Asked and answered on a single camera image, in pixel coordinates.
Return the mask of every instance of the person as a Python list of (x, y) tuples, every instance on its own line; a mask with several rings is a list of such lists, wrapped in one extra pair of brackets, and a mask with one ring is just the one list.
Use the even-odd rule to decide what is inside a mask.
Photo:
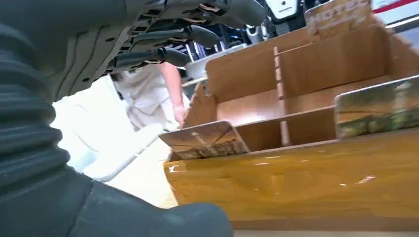
[(183, 125), (189, 99), (182, 92), (180, 73), (174, 65), (149, 64), (111, 78), (127, 103), (126, 114), (136, 131), (153, 123), (161, 123), (168, 131)]

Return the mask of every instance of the cardboard partition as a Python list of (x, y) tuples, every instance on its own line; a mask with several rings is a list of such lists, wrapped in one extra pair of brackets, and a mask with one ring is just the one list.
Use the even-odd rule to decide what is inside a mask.
[(325, 39), (279, 54), (285, 98), (385, 75), (379, 26)]
[(206, 65), (208, 92), (221, 103), (276, 89), (274, 54), (308, 43), (302, 28), (213, 59)]

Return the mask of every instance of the robotic arm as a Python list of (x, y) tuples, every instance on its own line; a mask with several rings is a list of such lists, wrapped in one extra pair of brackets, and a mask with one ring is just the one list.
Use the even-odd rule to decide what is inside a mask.
[(104, 74), (188, 57), (198, 25), (258, 25), (255, 0), (0, 0), (0, 236), (231, 237), (210, 204), (163, 210), (66, 166), (51, 103)]

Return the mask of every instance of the cardboard divider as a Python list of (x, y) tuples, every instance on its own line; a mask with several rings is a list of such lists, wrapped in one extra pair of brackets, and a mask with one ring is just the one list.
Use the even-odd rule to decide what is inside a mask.
[(276, 89), (274, 48), (282, 52), (308, 43), (302, 28), (213, 59), (206, 65), (208, 92), (221, 103)]
[(205, 95), (205, 86), (197, 84), (195, 93), (191, 98), (189, 112), (183, 127), (192, 127), (216, 121), (216, 102), (213, 96)]
[(294, 98), (289, 98), (285, 100), (285, 113), (295, 114), (304, 111), (311, 111), (319, 108), (333, 106), (335, 103), (335, 97), (339, 94), (361, 89), (367, 86), (388, 82), (390, 80), (390, 76), (381, 76), (319, 90), (313, 93), (300, 95)]
[(379, 26), (279, 54), (284, 97), (385, 75), (387, 45)]

